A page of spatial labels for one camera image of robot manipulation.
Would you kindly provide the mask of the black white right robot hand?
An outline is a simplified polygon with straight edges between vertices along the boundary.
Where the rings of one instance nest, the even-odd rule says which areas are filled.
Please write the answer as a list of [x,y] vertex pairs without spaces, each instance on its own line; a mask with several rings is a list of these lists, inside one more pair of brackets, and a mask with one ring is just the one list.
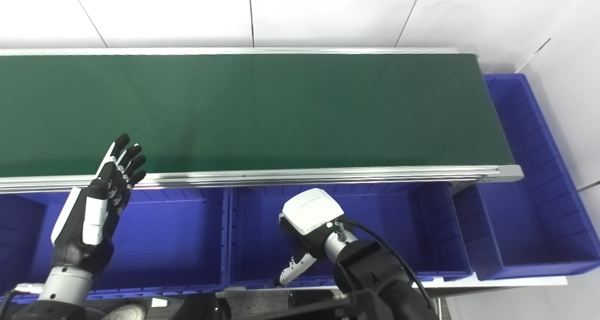
[[278,216],[279,227],[294,247],[289,262],[274,278],[274,286],[287,286],[318,260],[336,262],[347,238],[340,239],[339,203],[321,188],[311,188],[290,198]]

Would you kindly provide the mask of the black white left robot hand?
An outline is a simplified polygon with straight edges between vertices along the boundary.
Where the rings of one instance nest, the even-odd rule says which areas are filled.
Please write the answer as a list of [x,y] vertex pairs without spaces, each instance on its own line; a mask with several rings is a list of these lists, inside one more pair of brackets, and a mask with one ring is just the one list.
[[54,224],[51,267],[99,275],[114,253],[113,236],[133,188],[146,176],[141,145],[121,134],[109,147],[92,181],[69,192]]

